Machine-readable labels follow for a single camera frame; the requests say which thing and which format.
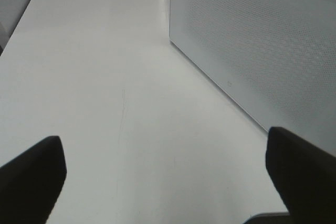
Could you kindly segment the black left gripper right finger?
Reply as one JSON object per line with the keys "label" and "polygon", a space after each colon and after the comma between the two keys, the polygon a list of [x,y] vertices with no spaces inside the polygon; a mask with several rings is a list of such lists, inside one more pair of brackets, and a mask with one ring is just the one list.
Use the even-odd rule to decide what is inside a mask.
{"label": "black left gripper right finger", "polygon": [[335,223],[335,157],[283,127],[271,127],[267,172],[294,223]]}

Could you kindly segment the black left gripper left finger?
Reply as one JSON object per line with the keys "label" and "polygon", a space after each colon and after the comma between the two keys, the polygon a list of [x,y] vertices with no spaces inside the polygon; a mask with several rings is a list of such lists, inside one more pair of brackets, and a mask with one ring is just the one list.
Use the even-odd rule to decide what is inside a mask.
{"label": "black left gripper left finger", "polygon": [[1,167],[1,223],[46,223],[67,176],[59,136],[49,136]]}

